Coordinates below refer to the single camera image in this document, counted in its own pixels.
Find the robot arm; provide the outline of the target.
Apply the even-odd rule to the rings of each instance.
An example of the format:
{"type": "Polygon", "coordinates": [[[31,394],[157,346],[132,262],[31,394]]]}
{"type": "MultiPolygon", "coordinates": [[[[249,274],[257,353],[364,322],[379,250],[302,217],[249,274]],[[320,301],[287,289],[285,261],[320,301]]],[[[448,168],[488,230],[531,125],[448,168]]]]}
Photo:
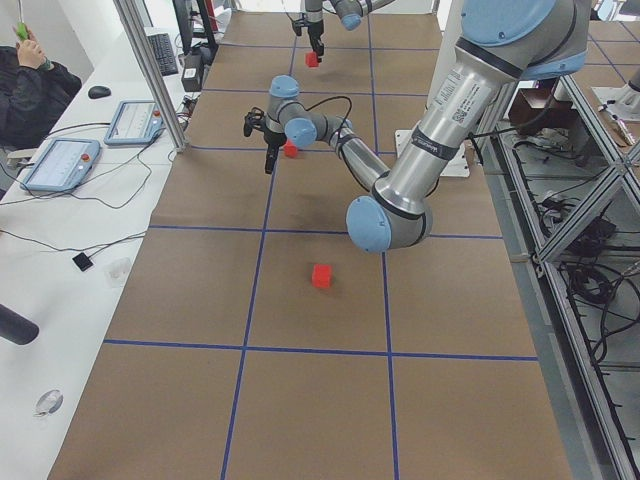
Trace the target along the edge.
{"type": "MultiPolygon", "coordinates": [[[[393,0],[337,0],[330,1],[334,13],[347,31],[355,30],[362,20],[372,12],[382,9],[393,3],[393,0]]],[[[294,33],[302,36],[302,29],[306,28],[312,51],[305,56],[305,62],[309,67],[317,67],[323,60],[324,34],[322,0],[307,0],[304,2],[304,10],[300,16],[291,21],[294,33]]]]}
{"type": "Polygon", "coordinates": [[[300,103],[299,85],[287,75],[273,78],[266,111],[249,112],[244,133],[262,132],[266,172],[272,172],[286,142],[298,148],[327,143],[367,192],[347,209],[352,242],[372,253],[416,245],[433,224],[427,195],[499,90],[582,68],[590,11],[588,1],[464,2],[455,62],[392,167],[346,119],[314,113],[300,103]]]}

